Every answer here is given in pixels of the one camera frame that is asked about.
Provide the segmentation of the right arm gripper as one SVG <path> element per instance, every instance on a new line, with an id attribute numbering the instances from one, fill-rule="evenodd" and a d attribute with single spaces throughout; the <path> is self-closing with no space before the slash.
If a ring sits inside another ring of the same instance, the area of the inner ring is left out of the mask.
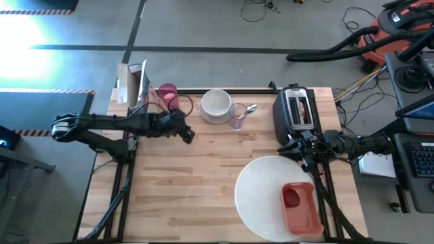
<path id="1" fill-rule="evenodd" d="M 316 167 L 317 138 L 310 130 L 296 131 L 288 135 L 289 144 L 280 147 L 277 151 L 282 157 L 295 162 L 302 161 L 303 171 L 314 171 Z"/>

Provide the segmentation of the pink plastic tumbler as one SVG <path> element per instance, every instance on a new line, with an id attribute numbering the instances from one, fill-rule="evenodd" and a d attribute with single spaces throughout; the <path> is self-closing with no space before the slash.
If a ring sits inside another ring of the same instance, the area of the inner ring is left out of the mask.
<path id="1" fill-rule="evenodd" d="M 179 108 L 177 87 L 172 83 L 165 83 L 158 89 L 158 94 L 169 109 Z"/>

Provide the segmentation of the beige round plate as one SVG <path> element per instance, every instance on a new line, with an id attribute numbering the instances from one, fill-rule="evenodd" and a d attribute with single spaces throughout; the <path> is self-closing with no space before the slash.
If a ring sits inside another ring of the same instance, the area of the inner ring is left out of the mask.
<path id="1" fill-rule="evenodd" d="M 201 117 L 208 123 L 222 124 L 226 123 L 231 118 L 229 115 L 231 105 L 231 102 L 224 102 L 222 104 L 208 104 L 202 102 L 199 112 Z"/>

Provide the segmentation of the toast slice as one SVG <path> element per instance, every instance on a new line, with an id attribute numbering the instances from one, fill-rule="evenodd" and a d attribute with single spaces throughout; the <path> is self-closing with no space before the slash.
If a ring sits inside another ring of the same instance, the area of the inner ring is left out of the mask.
<path id="1" fill-rule="evenodd" d="M 307 103 L 306 102 L 300 102 L 299 109 L 301 112 L 303 123 L 309 124 L 311 122 L 311 116 L 310 116 L 309 106 L 307 105 Z"/>

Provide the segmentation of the red apple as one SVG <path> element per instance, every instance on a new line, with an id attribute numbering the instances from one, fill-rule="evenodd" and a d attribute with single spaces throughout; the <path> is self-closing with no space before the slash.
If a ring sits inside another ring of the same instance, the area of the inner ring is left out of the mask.
<path id="1" fill-rule="evenodd" d="M 300 205 L 300 197 L 293 188 L 283 189 L 283 202 L 287 208 L 298 207 Z"/>

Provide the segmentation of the white ceramic bowl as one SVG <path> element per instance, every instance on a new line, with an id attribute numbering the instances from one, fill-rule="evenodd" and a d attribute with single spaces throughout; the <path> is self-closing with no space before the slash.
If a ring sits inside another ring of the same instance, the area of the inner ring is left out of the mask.
<path id="1" fill-rule="evenodd" d="M 211 89 L 201 99 L 201 107 L 211 117 L 226 115 L 232 105 L 230 95 L 222 89 Z"/>

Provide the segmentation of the dark blue cereal box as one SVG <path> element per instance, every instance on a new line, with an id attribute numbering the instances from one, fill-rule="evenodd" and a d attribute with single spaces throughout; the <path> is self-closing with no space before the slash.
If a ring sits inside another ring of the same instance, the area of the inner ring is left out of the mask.
<path id="1" fill-rule="evenodd" d="M 146 73 L 146 60 L 138 64 L 124 64 L 118 66 L 117 71 L 117 103 L 127 104 L 132 112 L 144 114 L 151 105 L 152 111 L 159 111 L 157 93 Z"/>

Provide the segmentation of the white round woven placemat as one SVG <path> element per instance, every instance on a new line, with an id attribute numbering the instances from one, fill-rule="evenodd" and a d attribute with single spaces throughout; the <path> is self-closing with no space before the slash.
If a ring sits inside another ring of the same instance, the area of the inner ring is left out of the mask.
<path id="1" fill-rule="evenodd" d="M 297 236 L 287 230 L 281 190 L 287 183 L 313 183 L 295 161 L 264 156 L 248 163 L 235 184 L 235 207 L 243 223 L 257 236 L 272 242 L 288 242 Z"/>

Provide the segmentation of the metal spoon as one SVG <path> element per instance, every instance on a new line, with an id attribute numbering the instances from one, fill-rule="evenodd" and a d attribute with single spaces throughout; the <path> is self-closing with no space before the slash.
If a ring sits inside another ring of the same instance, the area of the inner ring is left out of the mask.
<path id="1" fill-rule="evenodd" d="M 249 114 L 253 113 L 256 109 L 257 109 L 256 104 L 251 104 L 251 105 L 247 106 L 245 112 L 241 116 L 239 116 L 238 119 L 239 120 L 245 119 Z"/>

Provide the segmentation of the clear drinking glass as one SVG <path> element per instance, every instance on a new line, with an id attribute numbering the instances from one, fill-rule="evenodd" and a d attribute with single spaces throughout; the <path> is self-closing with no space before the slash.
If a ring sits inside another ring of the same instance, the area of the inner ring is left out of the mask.
<path id="1" fill-rule="evenodd" d="M 247 106 L 242 103 L 234 103 L 231 105 L 229 109 L 229 124 L 233 130 L 238 131 L 242 128 L 246 110 Z"/>

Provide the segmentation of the orange plastic tray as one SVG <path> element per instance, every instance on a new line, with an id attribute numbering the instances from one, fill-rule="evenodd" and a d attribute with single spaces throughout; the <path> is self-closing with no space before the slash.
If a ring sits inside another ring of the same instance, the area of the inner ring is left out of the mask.
<path id="1" fill-rule="evenodd" d="M 298 207 L 287 208 L 283 202 L 283 189 L 293 188 L 300 197 Z M 317 204 L 314 197 L 315 187 L 310 182 L 293 182 L 281 189 L 283 218 L 287 230 L 298 237 L 319 235 L 324 231 L 319 220 Z"/>

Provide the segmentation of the black toaster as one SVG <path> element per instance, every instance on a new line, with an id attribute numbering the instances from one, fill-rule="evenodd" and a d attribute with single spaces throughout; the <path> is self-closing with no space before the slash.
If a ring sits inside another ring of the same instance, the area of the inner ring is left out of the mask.
<path id="1" fill-rule="evenodd" d="M 299 109 L 300 102 L 309 106 L 311 122 L 304 124 Z M 278 92 L 273 104 L 275 134 L 280 145 L 289 142 L 288 135 L 296 131 L 317 132 L 319 118 L 316 109 L 315 92 L 305 87 L 285 87 Z"/>

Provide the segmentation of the white paper sheet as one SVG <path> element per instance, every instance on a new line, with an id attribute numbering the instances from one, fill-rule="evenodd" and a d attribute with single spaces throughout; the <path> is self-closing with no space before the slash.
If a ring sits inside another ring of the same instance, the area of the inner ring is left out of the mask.
<path id="1" fill-rule="evenodd" d="M 392 155 L 368 152 L 359 158 L 358 164 L 361 174 L 396 178 Z"/>

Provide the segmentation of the black slanted stand pole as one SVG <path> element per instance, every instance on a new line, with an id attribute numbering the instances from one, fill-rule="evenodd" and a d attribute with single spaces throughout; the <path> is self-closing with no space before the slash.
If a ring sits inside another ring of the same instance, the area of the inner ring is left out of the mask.
<path id="1" fill-rule="evenodd" d="M 378 133 L 384 133 L 388 136 L 395 134 L 406 134 L 408 132 L 406 123 L 403 117 L 398 117 L 396 120 L 390 122 L 378 131 Z"/>

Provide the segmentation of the dark grey desk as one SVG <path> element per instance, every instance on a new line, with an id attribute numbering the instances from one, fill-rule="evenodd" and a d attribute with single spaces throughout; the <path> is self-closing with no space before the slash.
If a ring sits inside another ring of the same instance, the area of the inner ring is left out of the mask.
<path id="1" fill-rule="evenodd" d="M 409 145 L 434 143 L 434 136 L 395 134 L 393 160 L 399 187 L 410 195 L 414 209 L 423 214 L 434 214 L 434 178 L 416 178 L 410 165 Z"/>

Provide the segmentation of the orange shop vacuum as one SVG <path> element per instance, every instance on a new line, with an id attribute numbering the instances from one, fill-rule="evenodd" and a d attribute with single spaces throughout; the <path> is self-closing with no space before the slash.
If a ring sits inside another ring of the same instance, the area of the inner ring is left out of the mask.
<path id="1" fill-rule="evenodd" d="M 385 54 L 406 50 L 434 27 L 434 0 L 394 0 L 382 7 L 383 10 L 371 24 L 378 31 L 363 35 L 358 44 L 358 47 L 365 47 L 397 37 L 395 41 L 362 55 L 368 62 L 379 65 L 385 63 Z"/>

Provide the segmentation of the black hazard-striped floor mat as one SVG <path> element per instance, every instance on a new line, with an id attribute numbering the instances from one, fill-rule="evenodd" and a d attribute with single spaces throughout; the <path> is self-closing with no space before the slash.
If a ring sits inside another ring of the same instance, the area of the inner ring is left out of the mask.
<path id="1" fill-rule="evenodd" d="M 79 0 L 0 0 L 0 15 L 71 15 Z"/>
<path id="2" fill-rule="evenodd" d="M 21 136 L 49 136 L 53 120 L 68 113 L 88 113 L 91 89 L 0 88 L 0 125 Z"/>

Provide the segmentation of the black keyboard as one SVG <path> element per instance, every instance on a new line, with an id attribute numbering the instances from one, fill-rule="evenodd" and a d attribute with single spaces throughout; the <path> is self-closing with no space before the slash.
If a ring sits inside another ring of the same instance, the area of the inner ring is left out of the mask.
<path id="1" fill-rule="evenodd" d="M 434 178 L 434 143 L 410 144 L 410 165 L 416 178 Z"/>

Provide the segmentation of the black laptop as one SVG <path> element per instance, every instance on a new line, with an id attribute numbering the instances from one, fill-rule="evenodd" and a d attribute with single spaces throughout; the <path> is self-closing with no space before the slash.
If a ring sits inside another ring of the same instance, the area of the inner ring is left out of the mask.
<path id="1" fill-rule="evenodd" d="M 434 94 L 398 110 L 395 116 L 434 120 Z"/>

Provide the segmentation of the grey metal stand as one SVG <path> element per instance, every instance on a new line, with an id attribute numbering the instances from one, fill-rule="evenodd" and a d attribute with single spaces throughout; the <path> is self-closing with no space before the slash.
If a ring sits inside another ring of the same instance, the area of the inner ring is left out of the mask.
<path id="1" fill-rule="evenodd" d="M 56 166 L 2 147 L 0 164 L 0 175 L 1 168 L 5 168 L 4 177 L 0 177 L 0 190 L 5 191 L 4 194 L 0 194 L 0 244 L 5 244 L 8 222 L 28 188 L 33 172 L 41 169 L 47 174 L 52 174 Z"/>

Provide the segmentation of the black vacuum wand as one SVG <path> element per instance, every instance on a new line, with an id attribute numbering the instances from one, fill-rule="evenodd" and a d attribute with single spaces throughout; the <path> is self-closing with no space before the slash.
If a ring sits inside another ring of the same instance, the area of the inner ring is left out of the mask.
<path id="1" fill-rule="evenodd" d="M 416 54 L 421 52 L 425 47 L 429 46 L 434 41 L 434 27 L 424 34 L 419 40 L 411 44 L 404 52 L 398 55 L 401 62 L 407 62 Z"/>

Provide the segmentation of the black device with blue light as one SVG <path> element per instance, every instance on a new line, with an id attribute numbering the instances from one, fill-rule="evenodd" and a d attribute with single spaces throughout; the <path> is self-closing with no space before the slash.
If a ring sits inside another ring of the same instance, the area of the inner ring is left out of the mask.
<path id="1" fill-rule="evenodd" d="M 0 125 L 0 147 L 15 150 L 20 139 L 19 134 Z"/>

